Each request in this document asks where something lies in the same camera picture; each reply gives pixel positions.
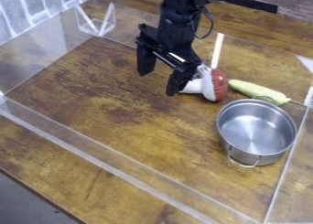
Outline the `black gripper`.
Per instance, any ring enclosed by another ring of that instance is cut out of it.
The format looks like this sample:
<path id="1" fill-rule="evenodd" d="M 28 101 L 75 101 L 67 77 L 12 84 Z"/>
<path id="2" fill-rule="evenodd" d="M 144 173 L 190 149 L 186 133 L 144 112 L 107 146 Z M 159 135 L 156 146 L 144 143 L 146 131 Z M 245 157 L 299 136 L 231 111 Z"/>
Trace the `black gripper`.
<path id="1" fill-rule="evenodd" d="M 166 85 L 166 94 L 175 95 L 192 79 L 200 59 L 192 51 L 192 35 L 172 27 L 139 24 L 136 43 L 136 69 L 140 76 L 154 71 L 156 59 L 174 69 Z"/>

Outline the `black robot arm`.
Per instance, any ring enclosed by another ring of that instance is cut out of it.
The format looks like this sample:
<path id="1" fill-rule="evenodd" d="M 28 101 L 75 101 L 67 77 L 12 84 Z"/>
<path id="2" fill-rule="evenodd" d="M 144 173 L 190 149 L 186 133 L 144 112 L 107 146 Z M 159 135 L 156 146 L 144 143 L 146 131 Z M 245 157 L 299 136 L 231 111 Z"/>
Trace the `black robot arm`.
<path id="1" fill-rule="evenodd" d="M 140 76 L 154 71 L 156 59 L 172 68 L 166 94 L 183 90 L 202 65 L 192 50 L 195 38 L 206 38 L 212 30 L 212 16 L 206 10 L 210 0 L 163 0 L 158 27 L 139 24 L 136 69 Z"/>

